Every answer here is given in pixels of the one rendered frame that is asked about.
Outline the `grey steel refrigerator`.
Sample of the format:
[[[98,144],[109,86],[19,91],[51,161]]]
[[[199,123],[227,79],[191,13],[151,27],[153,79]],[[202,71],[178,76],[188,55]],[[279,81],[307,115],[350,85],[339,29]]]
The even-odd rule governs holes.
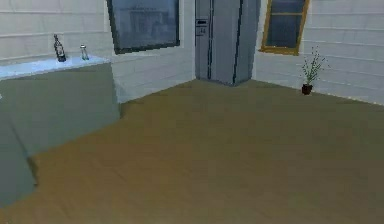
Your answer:
[[[252,76],[261,0],[195,0],[195,75],[236,86]]]

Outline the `grey green kitchen counter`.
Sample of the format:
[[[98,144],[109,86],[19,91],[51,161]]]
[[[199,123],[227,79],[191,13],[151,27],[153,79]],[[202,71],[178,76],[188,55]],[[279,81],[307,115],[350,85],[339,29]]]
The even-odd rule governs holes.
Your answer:
[[[31,156],[119,118],[112,63],[106,58],[0,66],[0,208],[35,191]]]

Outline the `dark glass bottle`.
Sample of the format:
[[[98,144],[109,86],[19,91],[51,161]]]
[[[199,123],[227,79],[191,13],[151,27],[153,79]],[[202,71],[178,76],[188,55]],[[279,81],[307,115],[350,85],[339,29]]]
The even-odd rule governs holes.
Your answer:
[[[63,45],[59,41],[57,35],[54,35],[54,40],[55,40],[54,49],[55,49],[58,61],[59,62],[65,62],[66,61],[65,51],[64,51]]]

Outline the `dark framed window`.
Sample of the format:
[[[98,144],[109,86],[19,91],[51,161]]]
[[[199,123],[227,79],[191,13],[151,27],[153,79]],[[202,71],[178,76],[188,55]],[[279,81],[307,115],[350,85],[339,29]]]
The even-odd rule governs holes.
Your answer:
[[[180,0],[106,0],[116,55],[180,45]]]

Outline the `yellow framed window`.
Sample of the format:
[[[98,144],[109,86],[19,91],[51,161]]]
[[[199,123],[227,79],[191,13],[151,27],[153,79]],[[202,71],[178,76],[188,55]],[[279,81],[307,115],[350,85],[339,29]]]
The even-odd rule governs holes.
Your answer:
[[[310,0],[267,0],[260,52],[299,55]]]

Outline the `potted green house plant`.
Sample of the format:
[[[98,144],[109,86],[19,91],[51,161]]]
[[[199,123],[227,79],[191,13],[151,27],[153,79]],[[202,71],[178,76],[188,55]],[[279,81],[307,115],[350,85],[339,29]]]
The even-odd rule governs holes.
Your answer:
[[[321,56],[319,47],[312,47],[311,54],[304,57],[304,63],[301,66],[304,82],[301,87],[303,95],[309,95],[313,89],[313,82],[319,77],[319,72],[323,70],[326,57]]]

